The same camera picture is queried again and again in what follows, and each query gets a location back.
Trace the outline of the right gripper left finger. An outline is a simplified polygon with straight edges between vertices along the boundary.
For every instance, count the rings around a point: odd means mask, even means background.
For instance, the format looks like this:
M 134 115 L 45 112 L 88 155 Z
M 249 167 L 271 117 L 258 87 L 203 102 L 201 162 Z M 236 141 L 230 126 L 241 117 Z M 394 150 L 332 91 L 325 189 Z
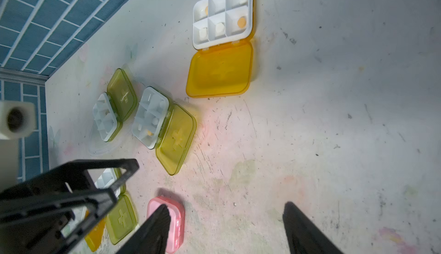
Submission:
M 171 216 L 165 204 L 160 205 L 117 254 L 164 254 L 167 247 Z

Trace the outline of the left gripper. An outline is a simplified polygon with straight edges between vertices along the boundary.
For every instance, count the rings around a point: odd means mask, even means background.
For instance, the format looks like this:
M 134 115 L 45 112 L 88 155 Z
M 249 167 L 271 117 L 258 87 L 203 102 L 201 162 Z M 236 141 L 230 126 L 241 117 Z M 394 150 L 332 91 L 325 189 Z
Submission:
M 107 168 L 125 172 L 97 190 L 89 172 Z M 3 190 L 1 253 L 69 253 L 115 207 L 114 191 L 138 169 L 134 158 L 78 159 Z

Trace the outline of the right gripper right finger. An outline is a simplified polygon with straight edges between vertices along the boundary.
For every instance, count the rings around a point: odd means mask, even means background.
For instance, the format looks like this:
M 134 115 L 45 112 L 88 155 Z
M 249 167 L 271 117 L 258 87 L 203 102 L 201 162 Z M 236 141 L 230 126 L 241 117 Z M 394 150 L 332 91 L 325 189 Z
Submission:
M 291 254 L 343 254 L 293 202 L 285 204 L 282 219 Z

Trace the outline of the pink pillbox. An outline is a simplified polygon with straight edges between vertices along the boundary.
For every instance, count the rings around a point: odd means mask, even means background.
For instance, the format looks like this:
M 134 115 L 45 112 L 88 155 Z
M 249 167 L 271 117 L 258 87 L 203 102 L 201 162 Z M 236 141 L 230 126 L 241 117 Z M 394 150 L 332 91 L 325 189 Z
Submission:
M 184 241 L 185 208 L 183 204 L 178 202 L 176 198 L 161 195 L 149 201 L 147 217 L 150 217 L 153 212 L 162 204 L 168 207 L 171 217 L 165 252 L 167 254 L 175 254 L 176 251 L 182 246 Z

